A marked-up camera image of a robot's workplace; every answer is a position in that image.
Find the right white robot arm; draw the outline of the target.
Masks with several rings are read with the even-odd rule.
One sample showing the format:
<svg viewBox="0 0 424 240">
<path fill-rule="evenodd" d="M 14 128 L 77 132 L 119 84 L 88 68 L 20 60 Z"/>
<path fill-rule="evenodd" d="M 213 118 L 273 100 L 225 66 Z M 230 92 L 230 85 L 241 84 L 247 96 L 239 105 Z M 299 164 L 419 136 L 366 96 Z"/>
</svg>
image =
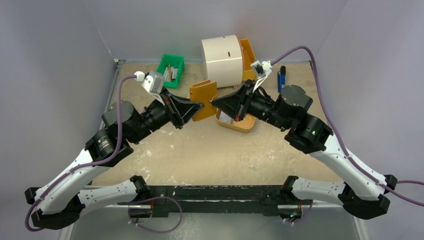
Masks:
<svg viewBox="0 0 424 240">
<path fill-rule="evenodd" d="M 292 147 L 319 160 L 341 178 L 340 182 L 325 182 L 289 176 L 280 191 L 284 202 L 332 203 L 363 220 L 388 212 L 390 200 L 386 193 L 395 189 L 397 179 L 374 171 L 351 152 L 344 152 L 333 130 L 309 114 L 313 99 L 300 86 L 288 85 L 277 99 L 272 99 L 262 87 L 248 80 L 239 90 L 211 103 L 234 121 L 251 115 L 286 132 L 284 139 Z"/>
</svg>

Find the orange card holder wallet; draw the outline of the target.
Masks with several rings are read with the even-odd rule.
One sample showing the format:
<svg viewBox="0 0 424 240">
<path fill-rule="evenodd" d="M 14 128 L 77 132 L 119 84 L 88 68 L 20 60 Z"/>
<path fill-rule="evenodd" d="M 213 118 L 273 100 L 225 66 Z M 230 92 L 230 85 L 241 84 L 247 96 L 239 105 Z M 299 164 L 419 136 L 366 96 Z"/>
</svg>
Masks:
<svg viewBox="0 0 424 240">
<path fill-rule="evenodd" d="M 212 100 L 217 95 L 217 83 L 209 79 L 189 86 L 189 99 L 192 102 L 203 104 L 203 108 L 193 116 L 192 120 L 194 122 L 202 121 L 216 114 L 217 108 L 212 105 Z"/>
</svg>

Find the orange oval tray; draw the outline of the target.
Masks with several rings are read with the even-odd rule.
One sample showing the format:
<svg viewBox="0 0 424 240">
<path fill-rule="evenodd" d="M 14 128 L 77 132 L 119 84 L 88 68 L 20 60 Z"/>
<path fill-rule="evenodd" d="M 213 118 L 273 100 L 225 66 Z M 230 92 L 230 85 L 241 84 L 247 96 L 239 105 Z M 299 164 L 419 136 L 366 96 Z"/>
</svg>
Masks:
<svg viewBox="0 0 424 240">
<path fill-rule="evenodd" d="M 256 118 L 253 117 L 250 114 L 247 114 L 244 117 L 244 119 L 241 120 L 241 121 L 232 120 L 231 124 L 221 122 L 221 121 L 219 121 L 219 117 L 220 117 L 221 112 L 222 111 L 218 109 L 216 114 L 215 114 L 216 123 L 219 126 L 226 127 L 226 128 L 229 128 L 229 129 L 232 129 L 232 130 L 235 130 L 235 131 L 239 131 L 239 132 L 242 132 L 242 133 L 249 133 L 255 125 Z"/>
</svg>

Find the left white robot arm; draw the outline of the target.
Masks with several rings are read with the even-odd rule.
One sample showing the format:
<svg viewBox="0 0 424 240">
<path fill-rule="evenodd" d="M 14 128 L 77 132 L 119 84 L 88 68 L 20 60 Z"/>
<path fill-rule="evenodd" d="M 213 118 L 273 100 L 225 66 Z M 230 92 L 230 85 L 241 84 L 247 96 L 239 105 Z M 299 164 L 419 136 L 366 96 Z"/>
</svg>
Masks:
<svg viewBox="0 0 424 240">
<path fill-rule="evenodd" d="M 30 209 L 25 226 L 31 232 L 60 230 L 93 210 L 120 203 L 146 203 L 150 189 L 134 175 L 117 185 L 87 190 L 97 176 L 133 153 L 131 144 L 171 123 L 181 129 L 204 107 L 201 102 L 173 95 L 163 88 L 159 99 L 142 112 L 126 100 L 117 101 L 102 115 L 104 128 L 85 144 L 76 159 L 43 187 L 30 187 L 25 198 Z"/>
</svg>

